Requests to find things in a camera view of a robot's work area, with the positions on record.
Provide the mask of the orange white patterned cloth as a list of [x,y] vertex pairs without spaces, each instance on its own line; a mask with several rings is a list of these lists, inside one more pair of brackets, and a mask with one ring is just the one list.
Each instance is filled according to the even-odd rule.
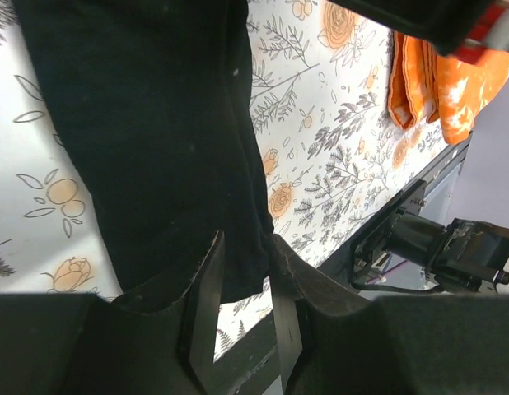
[[395,32],[388,110],[408,130],[439,121],[446,143],[464,141],[509,78],[509,53],[489,50],[475,65],[443,57],[428,42]]

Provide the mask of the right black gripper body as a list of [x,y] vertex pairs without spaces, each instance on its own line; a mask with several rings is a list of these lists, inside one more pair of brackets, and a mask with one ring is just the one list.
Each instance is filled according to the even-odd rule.
[[509,1],[337,1],[357,14],[426,40],[442,55],[509,53]]

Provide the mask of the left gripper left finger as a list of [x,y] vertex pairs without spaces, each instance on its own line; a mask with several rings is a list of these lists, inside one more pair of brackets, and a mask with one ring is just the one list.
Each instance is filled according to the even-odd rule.
[[165,271],[117,297],[137,318],[122,350],[124,394],[207,394],[212,387],[226,241],[217,232],[205,255],[190,254],[179,280]]

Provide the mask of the black boxer underwear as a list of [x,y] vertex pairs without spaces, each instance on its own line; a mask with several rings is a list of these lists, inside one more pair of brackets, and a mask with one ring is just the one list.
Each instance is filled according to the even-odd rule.
[[50,117],[123,291],[195,268],[223,231],[222,301],[258,294],[273,223],[250,117],[245,1],[17,1]]

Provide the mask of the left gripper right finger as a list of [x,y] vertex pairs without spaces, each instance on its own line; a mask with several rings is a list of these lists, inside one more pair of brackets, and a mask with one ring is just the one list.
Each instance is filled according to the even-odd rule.
[[280,376],[297,381],[299,370],[329,341],[321,329],[363,309],[369,301],[306,263],[280,236],[273,236],[269,267]]

